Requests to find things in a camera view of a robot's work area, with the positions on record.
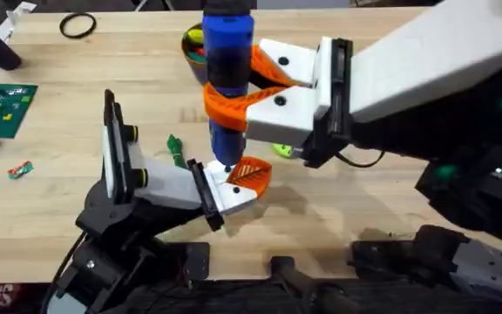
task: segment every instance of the black rubber band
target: black rubber band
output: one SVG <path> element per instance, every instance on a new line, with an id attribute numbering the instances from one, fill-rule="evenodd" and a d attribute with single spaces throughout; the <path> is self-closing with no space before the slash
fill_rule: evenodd
<path id="1" fill-rule="evenodd" d="M 89 17 L 92 20 L 91 27 L 88 30 L 83 31 L 82 33 L 77 34 L 77 35 L 70 35 L 70 34 L 65 33 L 65 26 L 67 25 L 67 23 L 69 21 L 71 21 L 75 17 Z M 70 15 L 64 17 L 64 19 L 61 20 L 61 23 L 59 23 L 59 31 L 61 31 L 61 34 L 65 37 L 71 38 L 71 39 L 85 38 L 86 36 L 92 34 L 92 32 L 95 29 L 96 29 L 96 18 L 92 14 L 89 14 L 89 13 L 71 13 Z"/>

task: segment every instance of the green object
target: green object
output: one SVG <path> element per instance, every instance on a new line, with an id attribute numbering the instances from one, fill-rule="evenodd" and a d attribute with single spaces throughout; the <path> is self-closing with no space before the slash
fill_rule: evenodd
<path id="1" fill-rule="evenodd" d="M 0 84 L 0 138 L 15 137 L 36 90 L 36 85 Z"/>
<path id="2" fill-rule="evenodd" d="M 277 154 L 284 158 L 292 158 L 292 150 L 293 148 L 289 145 L 283 144 L 273 144 L 272 148 L 275 150 Z"/>
<path id="3" fill-rule="evenodd" d="M 442 181 L 450 181 L 457 171 L 458 167 L 454 165 L 443 165 L 435 169 L 435 175 Z"/>
<path id="4" fill-rule="evenodd" d="M 187 53 L 187 56 L 195 62 L 205 63 L 205 61 L 207 61 L 207 59 L 204 56 L 201 56 L 197 52 L 190 51 Z"/>
<path id="5" fill-rule="evenodd" d="M 20 178 L 23 174 L 28 174 L 33 169 L 34 166 L 32 166 L 32 163 L 30 161 L 26 161 L 19 167 L 15 167 L 7 171 L 7 175 L 9 176 L 9 179 L 15 180 Z"/>
<path id="6" fill-rule="evenodd" d="M 187 169 L 187 164 L 183 158 L 183 142 L 170 134 L 170 137 L 167 138 L 167 149 L 170 150 L 173 156 L 175 166 Z"/>

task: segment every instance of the green circuit board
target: green circuit board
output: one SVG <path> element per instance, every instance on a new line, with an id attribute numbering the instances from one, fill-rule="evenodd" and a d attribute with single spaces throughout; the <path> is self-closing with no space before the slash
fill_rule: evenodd
<path id="1" fill-rule="evenodd" d="M 0 138 L 15 137 L 36 90 L 36 85 L 0 84 Z"/>

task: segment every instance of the wooden table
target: wooden table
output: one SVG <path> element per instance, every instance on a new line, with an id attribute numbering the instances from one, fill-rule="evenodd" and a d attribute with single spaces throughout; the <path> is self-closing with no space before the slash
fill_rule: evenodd
<path id="1" fill-rule="evenodd" d="M 256 11 L 255 38 L 315 47 L 322 35 L 342 37 L 359 51 L 421 11 Z M 173 133 L 187 158 L 213 158 L 200 86 L 180 51 L 181 34 L 200 12 L 99 13 L 95 33 L 82 40 L 59 34 L 63 16 L 22 17 L 11 46 L 24 66 L 0 71 L 0 83 L 39 85 L 17 137 L 0 145 L 0 282 L 49 281 L 78 236 L 75 218 L 101 169 L 105 88 L 116 93 L 125 120 L 139 125 L 146 154 L 173 163 L 166 149 Z M 344 152 L 358 161 L 377 157 Z M 409 238 L 426 223 L 456 229 L 414 190 L 425 166 L 419 160 L 387 155 L 366 170 L 333 160 L 314 170 L 264 143 L 249 142 L 247 154 L 273 164 L 258 206 L 228 217 L 216 233 L 200 219 L 160 235 L 210 242 L 211 278 L 264 277 L 274 255 L 295 257 L 311 276 L 354 276 L 346 266 L 351 241 Z M 25 160 L 34 171 L 9 180 L 6 170 Z M 468 234 L 502 248 L 488 235 Z"/>

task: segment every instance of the blue marker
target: blue marker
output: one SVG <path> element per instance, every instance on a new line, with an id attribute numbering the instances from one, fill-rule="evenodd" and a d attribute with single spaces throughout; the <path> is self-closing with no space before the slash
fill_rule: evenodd
<path id="1" fill-rule="evenodd" d="M 207 56 L 207 80 L 227 98 L 248 93 L 254 20 L 245 2 L 208 0 L 202 18 Z M 240 161 L 245 149 L 243 133 L 209 120 L 211 145 L 225 166 Z"/>

